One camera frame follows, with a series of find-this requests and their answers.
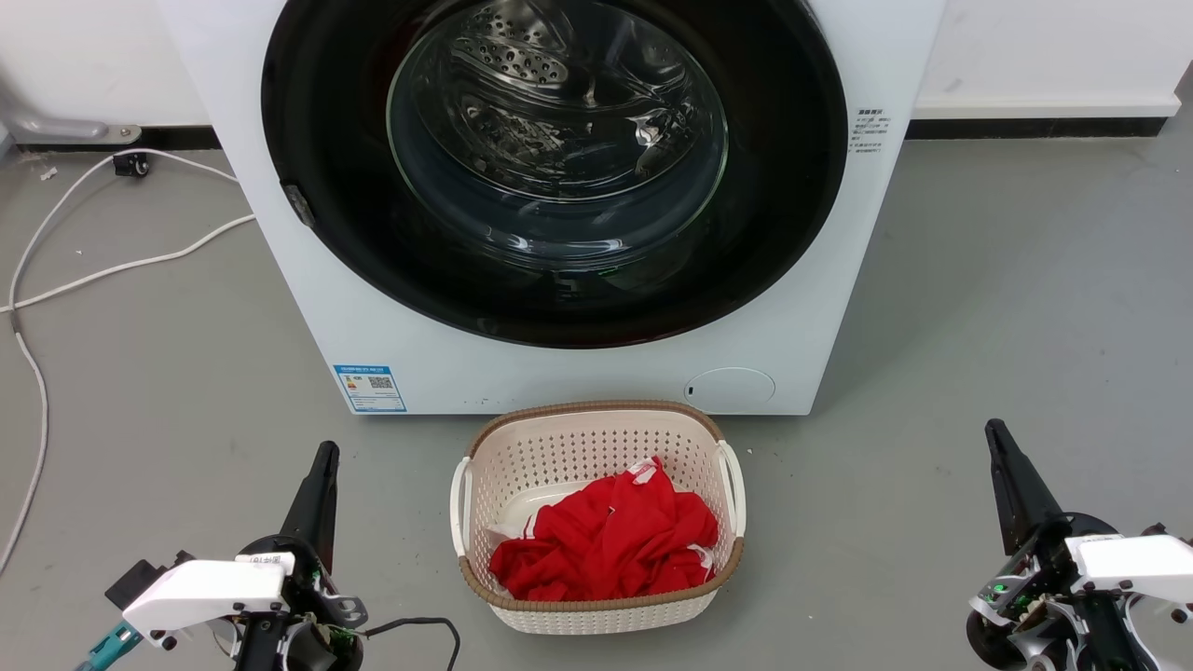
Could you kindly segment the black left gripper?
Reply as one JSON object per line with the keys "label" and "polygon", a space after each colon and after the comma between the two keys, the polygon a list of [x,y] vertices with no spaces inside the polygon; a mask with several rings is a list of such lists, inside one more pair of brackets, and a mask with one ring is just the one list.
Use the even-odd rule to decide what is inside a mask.
{"label": "black left gripper", "polygon": [[359,670],[363,644],[354,629],[367,620],[361,599],[340,595],[330,578],[334,565],[340,450],[320,442],[303,478],[282,535],[259,538],[245,555],[293,554],[293,572],[282,578],[282,595],[268,607],[249,607],[235,616],[235,670]]}

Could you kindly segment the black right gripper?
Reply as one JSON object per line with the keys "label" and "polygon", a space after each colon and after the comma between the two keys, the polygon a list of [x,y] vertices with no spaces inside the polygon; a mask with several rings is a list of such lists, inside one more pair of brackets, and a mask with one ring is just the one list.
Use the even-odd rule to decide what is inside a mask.
{"label": "black right gripper", "polygon": [[1000,418],[985,424],[1003,552],[971,598],[968,645],[997,670],[1160,670],[1132,611],[1146,599],[1189,624],[1189,540],[1163,524],[1139,536],[1064,515]]}

